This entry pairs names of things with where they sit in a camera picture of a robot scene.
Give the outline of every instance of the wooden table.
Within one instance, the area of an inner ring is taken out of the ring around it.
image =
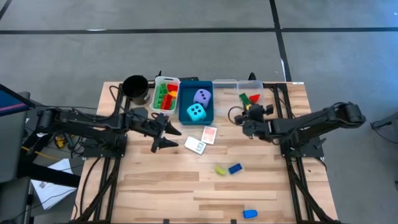
[[[98,114],[112,113],[114,101],[108,88],[118,84],[104,83]],[[305,86],[294,83],[287,83],[287,86],[294,115],[310,113]],[[225,110],[237,105],[236,96],[231,91],[215,90],[216,108]],[[267,104],[274,104],[273,93],[265,92]],[[276,117],[275,112],[268,118]],[[182,135],[165,136],[180,145],[161,149],[156,154],[150,151],[152,138],[132,131],[127,133],[128,144],[121,160],[112,223],[161,223],[165,218],[171,223],[229,223],[231,219],[237,219],[238,223],[295,223],[286,164],[279,146],[250,140],[242,133],[242,127],[231,124],[224,115],[215,116],[213,126],[218,131],[214,145],[207,145],[203,155],[198,155],[185,149],[184,143],[188,136],[201,139],[203,126],[182,126],[177,115],[171,116],[171,120]],[[77,205],[80,204],[81,186],[94,160],[85,162]],[[84,208],[98,192],[103,160],[97,163],[88,179]],[[215,164],[227,168],[237,162],[244,167],[242,172],[225,177],[214,172]],[[304,158],[303,163],[310,193],[326,214],[337,219],[325,168],[312,158]],[[305,219],[301,193],[299,197]],[[102,218],[107,200],[106,195]],[[247,209],[257,210],[258,216],[245,220],[242,211]]]

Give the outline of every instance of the yellow block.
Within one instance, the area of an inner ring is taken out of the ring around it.
[[[226,174],[226,170],[224,170],[223,168],[221,168],[220,166],[215,166],[214,170],[216,171],[217,174],[219,175],[225,175]]]
[[[171,91],[169,92],[169,95],[171,95],[172,97],[177,97],[177,91]]]

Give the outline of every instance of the blue tray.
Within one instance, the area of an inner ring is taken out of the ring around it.
[[[207,90],[211,93],[209,104],[207,105],[206,118],[203,121],[192,121],[187,113],[188,107],[193,104],[193,97],[199,89]],[[178,90],[178,120],[183,125],[210,125],[214,120],[214,101],[213,83],[211,81],[182,81]]]

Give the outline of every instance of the black cup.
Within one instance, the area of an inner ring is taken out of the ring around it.
[[[149,101],[148,80],[142,75],[133,75],[122,84],[122,93],[136,105],[144,105]]]

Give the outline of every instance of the playing card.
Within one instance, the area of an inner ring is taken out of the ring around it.
[[[185,147],[194,151],[195,153],[202,155],[206,144],[193,137],[188,137],[187,141],[185,142]]]
[[[201,136],[201,141],[207,144],[214,144],[216,139],[217,128],[205,126],[203,130],[203,135]]]

